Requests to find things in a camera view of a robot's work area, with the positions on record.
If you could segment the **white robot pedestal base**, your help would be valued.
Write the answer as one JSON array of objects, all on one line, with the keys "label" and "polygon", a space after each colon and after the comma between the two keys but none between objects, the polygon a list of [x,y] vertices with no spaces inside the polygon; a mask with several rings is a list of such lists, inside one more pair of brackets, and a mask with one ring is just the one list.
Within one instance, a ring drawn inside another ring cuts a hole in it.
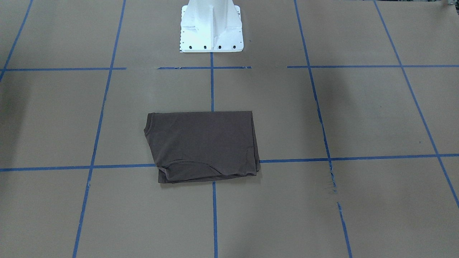
[{"label": "white robot pedestal base", "polygon": [[244,49],[241,9],[232,0],[190,0],[181,8],[179,51],[232,53]]}]

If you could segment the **dark brown t-shirt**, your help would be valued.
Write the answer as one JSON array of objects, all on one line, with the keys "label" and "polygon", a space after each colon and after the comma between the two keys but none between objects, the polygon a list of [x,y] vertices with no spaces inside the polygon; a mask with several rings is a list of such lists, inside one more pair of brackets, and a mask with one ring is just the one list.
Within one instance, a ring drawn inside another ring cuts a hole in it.
[{"label": "dark brown t-shirt", "polygon": [[229,180],[261,170],[252,111],[149,113],[144,134],[159,183]]}]

